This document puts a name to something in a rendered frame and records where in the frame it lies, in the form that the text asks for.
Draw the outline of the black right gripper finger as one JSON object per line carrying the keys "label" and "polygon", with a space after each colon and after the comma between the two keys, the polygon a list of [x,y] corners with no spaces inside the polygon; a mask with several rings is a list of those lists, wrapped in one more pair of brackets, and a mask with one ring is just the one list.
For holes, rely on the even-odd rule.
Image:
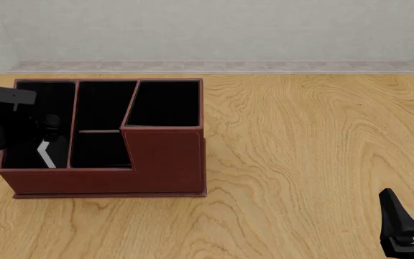
{"label": "black right gripper finger", "polygon": [[414,219],[391,188],[379,193],[379,202],[382,215],[380,238],[414,237]]}

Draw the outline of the red-brown desk caddy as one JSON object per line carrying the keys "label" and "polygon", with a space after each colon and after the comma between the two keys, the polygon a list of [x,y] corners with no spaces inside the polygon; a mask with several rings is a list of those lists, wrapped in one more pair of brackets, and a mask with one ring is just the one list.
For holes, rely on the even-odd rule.
{"label": "red-brown desk caddy", "polygon": [[2,150],[17,199],[206,195],[199,78],[17,79],[33,109],[62,120],[66,168],[48,168],[42,140]]}

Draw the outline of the small flat plate on stalk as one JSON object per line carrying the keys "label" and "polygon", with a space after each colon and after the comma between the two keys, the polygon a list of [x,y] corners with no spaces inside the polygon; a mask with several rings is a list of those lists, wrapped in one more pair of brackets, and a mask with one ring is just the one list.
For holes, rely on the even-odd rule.
{"label": "small flat plate on stalk", "polygon": [[33,91],[0,87],[0,103],[12,104],[14,112],[20,104],[33,105],[36,96],[37,93]]}

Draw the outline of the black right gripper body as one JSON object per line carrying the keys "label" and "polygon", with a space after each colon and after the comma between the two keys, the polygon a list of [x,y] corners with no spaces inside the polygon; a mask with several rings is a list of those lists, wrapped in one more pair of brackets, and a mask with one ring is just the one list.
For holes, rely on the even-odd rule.
{"label": "black right gripper body", "polygon": [[414,239],[412,237],[380,237],[385,256],[397,259],[414,259]]}

